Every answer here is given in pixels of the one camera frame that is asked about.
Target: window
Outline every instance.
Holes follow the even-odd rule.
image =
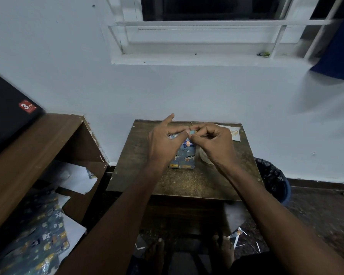
[[[121,55],[289,55],[308,59],[343,0],[108,0]]]

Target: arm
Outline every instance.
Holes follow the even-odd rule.
[[[56,274],[125,274],[142,217],[153,190],[178,148],[187,126],[167,126],[174,115],[148,135],[148,161],[135,182],[105,213],[89,235],[64,260]],[[175,139],[168,134],[180,133]]]
[[[191,126],[190,135],[240,195],[266,243],[291,274],[344,274],[344,259],[336,254],[255,178],[242,169],[229,129],[215,124]],[[201,138],[210,134],[211,140]]]

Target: red sticker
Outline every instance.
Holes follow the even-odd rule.
[[[34,106],[31,102],[29,102],[26,99],[19,103],[19,107],[22,108],[24,111],[26,111],[29,114],[37,109],[36,106]]]

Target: forearm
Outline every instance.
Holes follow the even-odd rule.
[[[58,273],[125,274],[146,205],[164,169],[159,163],[148,163]]]
[[[344,274],[344,260],[239,165],[224,171],[270,249],[292,274]]]

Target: dark window pane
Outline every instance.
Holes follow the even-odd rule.
[[[319,0],[316,9],[313,12],[311,19],[324,19],[329,14],[335,0]],[[339,9],[335,13],[334,18],[344,18],[344,0],[340,5]]]
[[[142,0],[144,21],[274,19],[280,0]]]

